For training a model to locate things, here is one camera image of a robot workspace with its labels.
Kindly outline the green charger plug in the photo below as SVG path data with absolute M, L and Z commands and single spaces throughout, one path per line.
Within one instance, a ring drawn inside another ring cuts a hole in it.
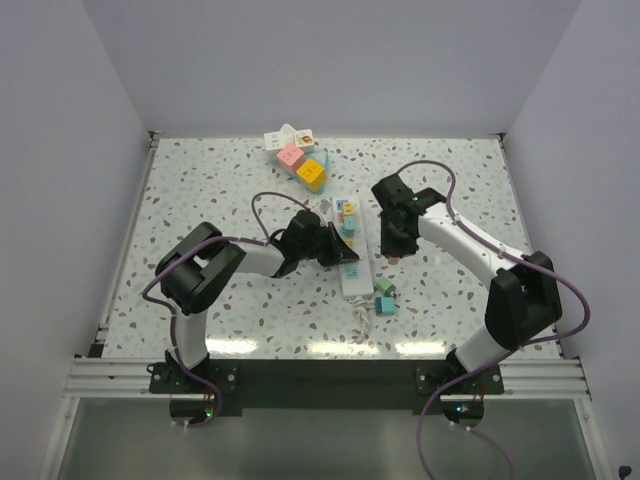
M 375 288 L 381 296 L 396 297 L 396 285 L 387 277 L 378 278 Z

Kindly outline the light cyan charger plug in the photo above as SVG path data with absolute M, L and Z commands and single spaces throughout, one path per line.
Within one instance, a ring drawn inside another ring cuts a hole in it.
M 343 217 L 340 229 L 341 233 L 346 238 L 353 238 L 356 234 L 358 221 L 353 215 L 347 215 Z

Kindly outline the teal blue charger plug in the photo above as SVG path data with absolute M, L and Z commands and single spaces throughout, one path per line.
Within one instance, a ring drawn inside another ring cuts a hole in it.
M 396 312 L 395 298 L 392 296 L 378 296 L 374 300 L 377 316 L 393 316 Z

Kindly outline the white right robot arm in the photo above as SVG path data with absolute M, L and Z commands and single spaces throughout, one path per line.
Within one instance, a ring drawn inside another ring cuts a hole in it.
M 526 255 L 473 225 L 453 209 L 451 200 L 432 188 L 411 190 L 399 174 L 372 187 L 381 222 L 381 254 L 406 257 L 423 239 L 449 253 L 487 288 L 484 325 L 446 357 L 440 383 L 459 393 L 481 380 L 481 366 L 520 349 L 562 317 L 557 281 L 547 273 L 551 259 Z

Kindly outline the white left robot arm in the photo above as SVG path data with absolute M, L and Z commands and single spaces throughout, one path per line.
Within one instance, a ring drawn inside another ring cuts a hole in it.
M 296 213 L 287 227 L 263 241 L 225 236 L 209 222 L 200 224 L 156 267 L 143 298 L 170 312 L 167 364 L 185 392 L 215 389 L 206 348 L 206 314 L 237 273 L 279 279 L 299 263 L 315 260 L 330 268 L 351 265 L 361 256 L 332 222 L 309 209 Z

